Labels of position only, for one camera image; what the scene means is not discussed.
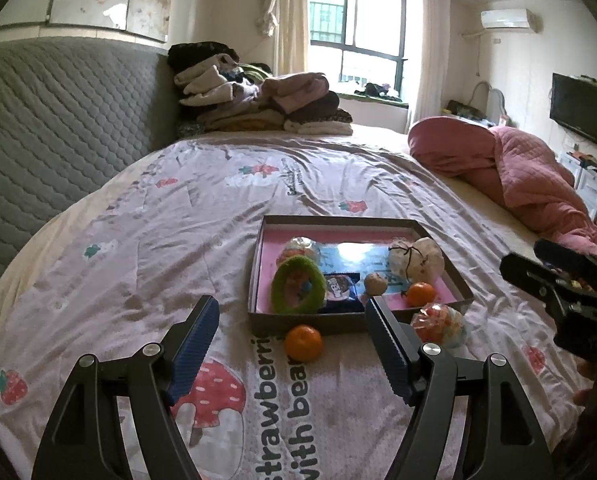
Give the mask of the clear snack bag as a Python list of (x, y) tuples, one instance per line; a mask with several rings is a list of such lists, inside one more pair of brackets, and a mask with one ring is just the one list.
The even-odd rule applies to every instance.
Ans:
[(423, 344), (458, 348), (466, 338), (463, 315), (447, 304), (427, 304), (413, 315), (410, 325)]

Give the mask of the beige patterned mesh pouch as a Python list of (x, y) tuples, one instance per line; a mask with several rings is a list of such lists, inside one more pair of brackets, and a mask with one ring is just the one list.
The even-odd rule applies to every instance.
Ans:
[(445, 272), (445, 257), (431, 237), (415, 242), (396, 238), (388, 247), (387, 261), (391, 273), (411, 283), (432, 284)]

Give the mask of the white bedside cabinet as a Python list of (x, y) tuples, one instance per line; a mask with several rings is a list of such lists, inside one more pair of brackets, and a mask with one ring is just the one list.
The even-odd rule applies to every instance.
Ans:
[(574, 188), (587, 207), (592, 220), (597, 220), (597, 166), (586, 164), (571, 153), (562, 152), (557, 161), (574, 177)]

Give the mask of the pink quilted blanket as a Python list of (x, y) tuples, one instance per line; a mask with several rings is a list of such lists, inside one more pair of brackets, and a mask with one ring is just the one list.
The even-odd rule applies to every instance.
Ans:
[(575, 179), (537, 136), (438, 116), (417, 122), (408, 140), (428, 170), (464, 180), (539, 236), (597, 256), (597, 224)]

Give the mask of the purple strawberry print bedsheet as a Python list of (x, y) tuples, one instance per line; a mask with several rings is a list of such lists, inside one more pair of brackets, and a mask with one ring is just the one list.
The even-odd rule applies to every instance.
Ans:
[(248, 281), (268, 214), (420, 222), (474, 292), (459, 356), (507, 356), (545, 440), (575, 424), (583, 386), (539, 302), (500, 276), (533, 237), (469, 186), (405, 153), (349, 140), (212, 136), (167, 148), (85, 231), (38, 259), (35, 284), (0, 321), (0, 448), (29, 478), (44, 426), (77, 359), (134, 354), (203, 295), (221, 307), (199, 381), (176, 416), (208, 479), (379, 479), (411, 412), (371, 339), (331, 337), (299, 365), (248, 323)]

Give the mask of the walnut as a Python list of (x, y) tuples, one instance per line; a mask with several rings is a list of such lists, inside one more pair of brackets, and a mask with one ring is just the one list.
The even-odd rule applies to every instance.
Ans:
[(387, 291), (388, 281), (384, 275), (377, 272), (367, 274), (363, 280), (364, 291), (368, 296), (382, 296)]

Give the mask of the blue snack packet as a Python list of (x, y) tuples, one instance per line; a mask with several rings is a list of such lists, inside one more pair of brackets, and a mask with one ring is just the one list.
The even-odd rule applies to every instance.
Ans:
[(327, 302), (349, 302), (358, 299), (359, 273), (325, 274), (324, 279)]

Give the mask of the orange mandarin near tray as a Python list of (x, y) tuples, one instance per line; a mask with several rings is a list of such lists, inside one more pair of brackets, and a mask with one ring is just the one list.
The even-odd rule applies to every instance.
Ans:
[(323, 353), (323, 338), (315, 328), (298, 325), (285, 335), (283, 348), (285, 354), (294, 361), (312, 362)]

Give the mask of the sheer white right curtain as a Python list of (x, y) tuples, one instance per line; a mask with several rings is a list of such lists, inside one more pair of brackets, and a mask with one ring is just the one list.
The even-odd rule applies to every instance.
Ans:
[(450, 0), (411, 0), (410, 126), (440, 114), (449, 68)]

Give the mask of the shallow cardboard box tray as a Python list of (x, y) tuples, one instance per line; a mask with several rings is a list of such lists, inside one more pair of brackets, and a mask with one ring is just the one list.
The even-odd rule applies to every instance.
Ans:
[(248, 319), (256, 336), (284, 335), (306, 324), (323, 335), (363, 332), (364, 313), (336, 312), (314, 315), (277, 314), (271, 306), (271, 283), (277, 258), (294, 237), (317, 243), (318, 266), (325, 275), (349, 274), (358, 295), (363, 280), (379, 273), (389, 281), (382, 296), (397, 320), (409, 322), (416, 308), (405, 299), (405, 282), (389, 274), (388, 247), (397, 238), (413, 243), (429, 233), (414, 220), (355, 217), (266, 216), (260, 227), (248, 291)]

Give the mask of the wrapped snack bag in tray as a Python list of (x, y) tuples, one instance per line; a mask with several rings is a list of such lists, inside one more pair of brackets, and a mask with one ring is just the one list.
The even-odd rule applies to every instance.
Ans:
[(306, 257), (314, 263), (319, 263), (320, 244), (306, 236), (292, 237), (282, 247), (276, 263), (281, 266), (284, 261), (297, 256)]

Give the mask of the grey quilted headboard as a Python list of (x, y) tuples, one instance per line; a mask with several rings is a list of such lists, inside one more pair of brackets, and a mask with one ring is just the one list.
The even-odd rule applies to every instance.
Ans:
[(0, 44), (0, 278), (52, 218), (176, 139), (162, 49), (44, 37)]

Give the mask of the pile of folded clothes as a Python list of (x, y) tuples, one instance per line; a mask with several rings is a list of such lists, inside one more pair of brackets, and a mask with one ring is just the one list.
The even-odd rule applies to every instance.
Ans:
[(215, 41), (175, 44), (167, 53), (178, 96), (177, 132), (287, 131), (349, 136), (353, 117), (321, 73), (272, 75), (264, 63), (242, 63)]

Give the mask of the beige left curtain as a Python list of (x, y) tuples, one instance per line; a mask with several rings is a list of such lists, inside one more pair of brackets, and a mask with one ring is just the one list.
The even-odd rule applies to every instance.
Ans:
[(308, 0), (262, 0), (255, 26), (260, 36), (274, 38), (279, 74), (306, 70), (309, 47)]

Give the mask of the black wall television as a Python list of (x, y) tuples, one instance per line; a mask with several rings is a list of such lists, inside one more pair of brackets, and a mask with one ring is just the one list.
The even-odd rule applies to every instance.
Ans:
[(550, 118), (597, 144), (597, 84), (553, 73)]

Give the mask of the white wall air conditioner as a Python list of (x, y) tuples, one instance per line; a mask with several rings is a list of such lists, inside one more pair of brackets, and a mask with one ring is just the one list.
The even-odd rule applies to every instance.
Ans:
[(481, 11), (481, 26), (485, 30), (539, 32), (537, 16), (524, 8)]

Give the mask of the window with dark frame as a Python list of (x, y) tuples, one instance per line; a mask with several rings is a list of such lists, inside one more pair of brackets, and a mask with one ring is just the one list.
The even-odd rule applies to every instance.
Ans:
[(408, 0), (308, 0), (307, 67), (345, 93), (374, 84), (399, 99), (407, 14)]

